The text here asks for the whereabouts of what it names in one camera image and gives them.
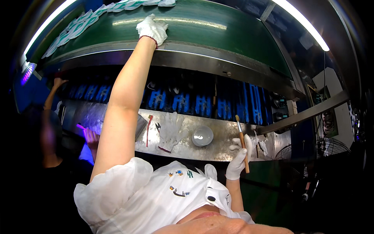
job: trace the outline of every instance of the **green conveyor belt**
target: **green conveyor belt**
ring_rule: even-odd
[[[134,19],[154,13],[169,24],[167,41],[192,42],[253,58],[291,77],[276,42],[263,23],[239,10],[202,0],[178,0],[174,7],[141,6],[104,13],[79,37],[57,48],[47,60],[104,42],[138,39]]]

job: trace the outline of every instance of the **wooden brush handle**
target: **wooden brush handle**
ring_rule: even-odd
[[[243,135],[242,132],[239,132],[239,138],[240,138],[240,143],[242,144],[242,148],[245,149],[244,135]],[[245,172],[249,173],[249,165],[248,165],[248,156],[247,156],[247,154],[245,154],[244,165],[245,165]]]

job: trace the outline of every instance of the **lips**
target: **lips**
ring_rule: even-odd
[[[214,215],[221,215],[221,214],[217,213],[217,212],[214,212],[214,211],[207,211],[207,212],[199,214],[198,216],[196,216],[192,220],[206,218],[206,217],[210,217],[210,216],[214,216]]]

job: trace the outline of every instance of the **black button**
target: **black button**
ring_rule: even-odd
[[[210,201],[215,201],[215,197],[209,196],[209,197],[208,197],[208,200],[210,200]]]

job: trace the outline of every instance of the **hand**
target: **hand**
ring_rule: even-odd
[[[148,36],[156,41],[157,46],[160,46],[168,37],[166,35],[166,29],[169,25],[165,24],[164,22],[154,22],[154,18],[154,14],[147,16],[145,20],[138,23],[137,30],[139,33],[139,38],[142,36]]]
[[[58,89],[61,85],[65,84],[66,82],[68,82],[68,80],[63,80],[61,78],[55,78],[53,87]]]
[[[239,149],[236,157],[231,160],[226,169],[226,178],[229,180],[238,180],[240,178],[240,173],[245,168],[244,158],[247,152],[248,159],[251,158],[253,146],[251,138],[248,136],[248,134],[244,136],[244,141],[246,149],[242,149],[242,145],[240,143],[239,138],[233,138],[232,142],[234,144],[229,146],[230,151]]]
[[[97,151],[97,147],[99,146],[99,139],[100,135],[96,134],[95,131],[92,131],[89,128],[83,130],[83,134],[85,135],[85,139],[91,151]]]

